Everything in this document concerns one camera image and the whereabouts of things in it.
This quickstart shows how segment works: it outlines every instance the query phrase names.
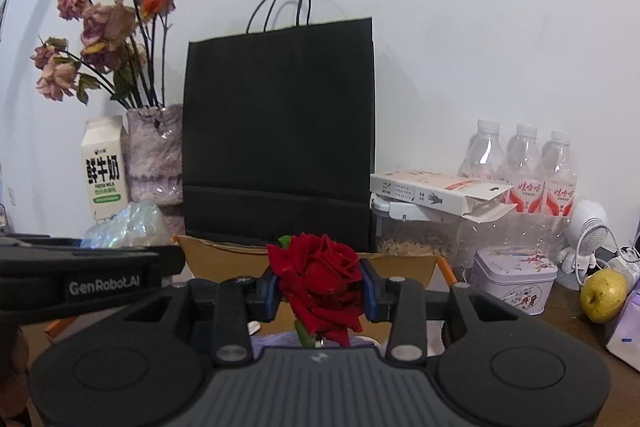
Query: black paper bag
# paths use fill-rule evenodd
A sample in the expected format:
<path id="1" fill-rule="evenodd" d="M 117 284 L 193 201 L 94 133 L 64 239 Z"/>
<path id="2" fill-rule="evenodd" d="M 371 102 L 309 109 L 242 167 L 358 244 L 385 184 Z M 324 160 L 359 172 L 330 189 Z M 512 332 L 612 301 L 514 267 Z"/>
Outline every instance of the black paper bag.
<path id="1" fill-rule="evenodd" d="M 369 251 L 374 97 L 371 19 L 191 42 L 187 233 L 248 245 L 327 233 Z"/>

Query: yellow pear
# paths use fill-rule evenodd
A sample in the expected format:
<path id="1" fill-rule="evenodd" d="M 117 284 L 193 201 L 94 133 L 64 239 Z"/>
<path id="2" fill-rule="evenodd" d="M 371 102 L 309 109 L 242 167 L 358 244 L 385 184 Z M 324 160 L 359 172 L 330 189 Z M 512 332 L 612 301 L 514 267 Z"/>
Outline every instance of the yellow pear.
<path id="1" fill-rule="evenodd" d="M 604 324 L 615 318 L 626 300 L 626 279 L 613 269 L 599 270 L 584 282 L 580 305 L 592 322 Z"/>

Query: flower vase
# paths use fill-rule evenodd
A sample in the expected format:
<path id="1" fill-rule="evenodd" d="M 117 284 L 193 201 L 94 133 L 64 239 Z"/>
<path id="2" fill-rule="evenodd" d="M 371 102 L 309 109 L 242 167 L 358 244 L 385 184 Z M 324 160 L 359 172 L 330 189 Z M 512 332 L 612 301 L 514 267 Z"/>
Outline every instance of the flower vase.
<path id="1" fill-rule="evenodd" d="M 129 109 L 127 121 L 130 199 L 157 204 L 171 233 L 184 234 L 182 104 Z"/>

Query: red rose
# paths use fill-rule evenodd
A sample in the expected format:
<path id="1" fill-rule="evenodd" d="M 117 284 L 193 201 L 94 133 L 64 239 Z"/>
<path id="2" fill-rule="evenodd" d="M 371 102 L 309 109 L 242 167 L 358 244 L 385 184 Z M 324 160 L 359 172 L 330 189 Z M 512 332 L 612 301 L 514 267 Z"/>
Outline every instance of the red rose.
<path id="1" fill-rule="evenodd" d="M 292 237 L 287 250 L 267 249 L 271 268 L 280 276 L 280 291 L 306 331 L 349 346 L 347 328 L 362 331 L 358 255 L 327 235 L 305 233 Z"/>

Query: cardboard box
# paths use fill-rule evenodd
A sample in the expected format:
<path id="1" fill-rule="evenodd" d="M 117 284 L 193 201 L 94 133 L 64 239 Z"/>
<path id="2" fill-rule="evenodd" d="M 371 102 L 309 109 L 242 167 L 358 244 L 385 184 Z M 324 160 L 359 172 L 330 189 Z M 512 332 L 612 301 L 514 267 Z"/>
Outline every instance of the cardboard box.
<path id="1" fill-rule="evenodd" d="M 178 242 L 184 250 L 191 271 L 194 276 L 200 279 L 221 282 L 239 275 L 260 277 L 269 266 L 266 248 L 220 245 L 188 236 L 180 236 Z M 418 280 L 425 287 L 439 291 L 446 291 L 448 285 L 455 282 L 455 277 L 444 257 L 401 257 L 369 253 L 360 255 L 371 260 L 381 277 L 399 275 Z M 432 278 L 436 266 L 438 266 L 438 277 Z M 291 331 L 294 320 L 291 307 L 288 303 L 282 302 L 275 320 L 268 324 L 262 324 L 259 334 L 270 335 L 271 333 Z M 367 321 L 364 315 L 360 317 L 360 322 L 364 329 L 362 333 L 359 333 L 360 335 L 375 339 L 381 344 L 386 342 L 391 324 L 373 324 Z M 436 336 L 439 337 L 439 335 L 440 330 L 438 329 Z"/>
<path id="2" fill-rule="evenodd" d="M 370 190 L 374 194 L 434 208 L 476 223 L 495 221 L 515 207 L 499 201 L 510 188 L 511 185 L 502 182 L 427 171 L 376 172 L 370 176 Z"/>

